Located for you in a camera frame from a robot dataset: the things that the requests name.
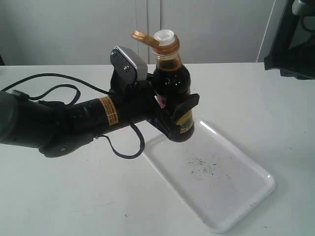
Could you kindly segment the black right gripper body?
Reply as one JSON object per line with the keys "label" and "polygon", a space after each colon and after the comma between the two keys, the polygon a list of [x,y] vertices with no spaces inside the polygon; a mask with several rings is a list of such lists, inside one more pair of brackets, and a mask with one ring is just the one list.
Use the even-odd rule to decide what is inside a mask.
{"label": "black right gripper body", "polygon": [[315,79],[315,46],[299,44],[285,52],[264,58],[265,70],[278,69],[282,77],[298,80]]}

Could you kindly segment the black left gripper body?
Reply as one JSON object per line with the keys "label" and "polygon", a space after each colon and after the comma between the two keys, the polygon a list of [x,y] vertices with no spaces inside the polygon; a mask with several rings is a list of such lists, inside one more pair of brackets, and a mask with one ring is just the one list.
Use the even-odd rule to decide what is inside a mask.
{"label": "black left gripper body", "polygon": [[147,121],[168,139],[180,141],[180,127],[175,124],[172,113],[163,109],[156,100],[154,76],[147,73],[144,80],[136,75],[114,71],[110,81],[110,95],[118,122],[111,125],[113,130]]}

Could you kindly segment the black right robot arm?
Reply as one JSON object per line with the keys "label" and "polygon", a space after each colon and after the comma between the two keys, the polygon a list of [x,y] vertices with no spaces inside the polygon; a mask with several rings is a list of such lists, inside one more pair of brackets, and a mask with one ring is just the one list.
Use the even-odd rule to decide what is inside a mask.
{"label": "black right robot arm", "polygon": [[[315,79],[315,30],[306,26],[305,18],[315,16],[313,0],[289,0],[285,5],[270,53],[264,58],[265,70],[278,69],[282,77],[297,80]],[[291,46],[297,27],[309,38]]]}

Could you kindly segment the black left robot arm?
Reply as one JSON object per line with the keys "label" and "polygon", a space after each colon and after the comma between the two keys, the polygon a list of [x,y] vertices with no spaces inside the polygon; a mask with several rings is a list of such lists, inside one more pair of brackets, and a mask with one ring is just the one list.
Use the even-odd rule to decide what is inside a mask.
{"label": "black left robot arm", "polygon": [[144,137],[136,126],[147,121],[166,137],[176,142],[188,139],[181,132],[185,113],[198,105],[198,94],[171,93],[168,107],[158,104],[153,75],[138,80],[113,72],[110,90],[103,97],[79,102],[81,92],[73,100],[44,101],[43,95],[31,97],[14,85],[0,92],[0,142],[6,145],[36,148],[44,156],[65,156],[108,133],[131,127],[139,139],[139,151],[121,158],[134,159],[145,149]]}

